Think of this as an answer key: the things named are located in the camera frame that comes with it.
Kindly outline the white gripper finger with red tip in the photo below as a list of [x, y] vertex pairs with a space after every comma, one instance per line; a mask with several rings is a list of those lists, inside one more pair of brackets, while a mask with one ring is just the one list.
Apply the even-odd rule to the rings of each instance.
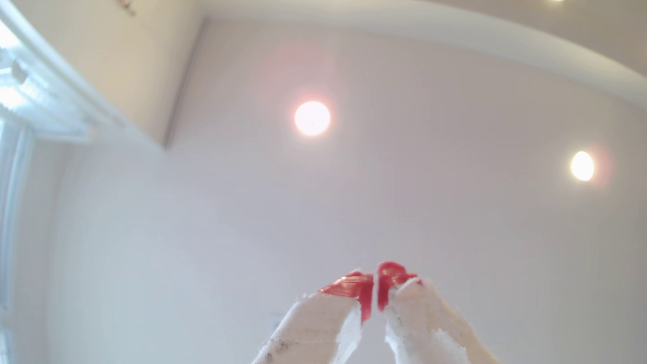
[[347, 363], [371, 316], [374, 276], [352, 271], [300, 298], [252, 363]]
[[378, 309], [396, 363], [499, 363], [433, 282], [395, 262], [377, 268]]

